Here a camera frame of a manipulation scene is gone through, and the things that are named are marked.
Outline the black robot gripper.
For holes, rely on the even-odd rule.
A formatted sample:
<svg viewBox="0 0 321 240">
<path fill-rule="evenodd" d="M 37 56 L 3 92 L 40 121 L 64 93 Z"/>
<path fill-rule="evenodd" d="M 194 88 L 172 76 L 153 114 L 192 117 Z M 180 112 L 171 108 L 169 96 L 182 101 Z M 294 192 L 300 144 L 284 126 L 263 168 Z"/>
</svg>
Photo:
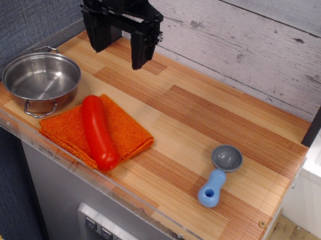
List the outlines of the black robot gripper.
<svg viewBox="0 0 321 240">
<path fill-rule="evenodd" d="M 163 15 L 148 0 L 82 0 L 81 12 L 92 48 L 98 53 L 127 32 L 133 70 L 152 59 L 162 40 Z"/>
</svg>

